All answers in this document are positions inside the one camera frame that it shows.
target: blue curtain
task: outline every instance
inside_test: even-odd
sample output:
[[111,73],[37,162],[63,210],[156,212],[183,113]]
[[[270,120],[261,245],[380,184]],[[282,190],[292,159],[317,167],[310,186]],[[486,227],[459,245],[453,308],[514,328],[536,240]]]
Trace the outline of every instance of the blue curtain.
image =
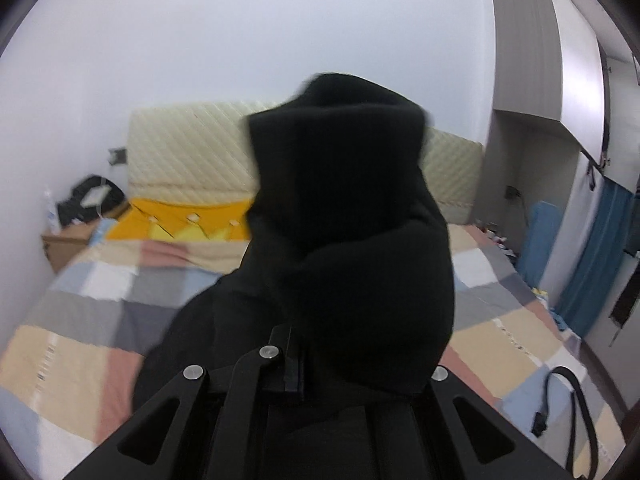
[[574,275],[556,305],[556,312],[577,335],[587,335],[604,307],[624,251],[633,195],[604,178],[593,227]]
[[534,288],[540,284],[542,273],[545,272],[560,229],[562,214],[556,206],[547,202],[536,202],[530,211],[529,229],[516,270],[525,283]]

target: silver screw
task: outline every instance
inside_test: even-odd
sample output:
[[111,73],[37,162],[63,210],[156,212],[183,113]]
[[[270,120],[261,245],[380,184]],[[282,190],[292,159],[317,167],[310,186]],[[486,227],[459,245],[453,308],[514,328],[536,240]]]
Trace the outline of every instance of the silver screw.
[[260,348],[260,357],[265,359],[273,359],[274,357],[277,357],[279,353],[280,350],[277,346],[267,345]]
[[436,366],[431,379],[439,382],[444,381],[444,379],[446,379],[447,377],[449,377],[449,372],[447,372],[447,369],[444,366]]
[[204,370],[202,369],[202,366],[199,366],[199,365],[187,366],[182,372],[182,374],[184,375],[184,378],[190,381],[195,381],[196,379],[201,378],[203,373],[204,373]]

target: checkered blanket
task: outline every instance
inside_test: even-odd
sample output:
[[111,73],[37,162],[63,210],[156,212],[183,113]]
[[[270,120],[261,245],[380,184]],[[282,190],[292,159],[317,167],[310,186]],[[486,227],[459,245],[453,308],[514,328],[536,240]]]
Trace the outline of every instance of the checkered blanket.
[[[569,391],[550,383],[549,430],[530,433],[546,372],[563,364],[582,381],[600,444],[601,478],[624,446],[609,406],[500,251],[473,227],[451,226],[456,321],[442,363],[563,464]],[[55,280],[0,361],[0,428],[31,474],[60,480],[130,415],[143,355],[178,308],[237,267],[244,242],[111,240]],[[589,466],[578,425],[576,474]]]

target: cream quilted headboard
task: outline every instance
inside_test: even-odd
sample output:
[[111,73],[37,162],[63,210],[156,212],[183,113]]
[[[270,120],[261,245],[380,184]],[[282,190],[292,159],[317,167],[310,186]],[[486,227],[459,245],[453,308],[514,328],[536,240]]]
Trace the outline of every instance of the cream quilted headboard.
[[[129,195],[189,204],[251,197],[256,179],[243,118],[275,105],[223,102],[135,110],[127,141]],[[481,162],[481,144],[430,128],[422,170],[448,222],[468,221]]]

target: black garment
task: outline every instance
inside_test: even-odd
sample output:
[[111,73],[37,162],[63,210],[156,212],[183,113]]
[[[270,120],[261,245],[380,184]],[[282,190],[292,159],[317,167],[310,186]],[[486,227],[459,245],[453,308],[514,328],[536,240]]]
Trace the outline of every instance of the black garment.
[[175,317],[143,364],[134,407],[185,366],[233,364],[285,320],[309,342],[316,373],[342,381],[332,409],[419,393],[454,310],[447,225],[418,168],[423,110],[325,74],[248,124],[260,189],[247,254]]

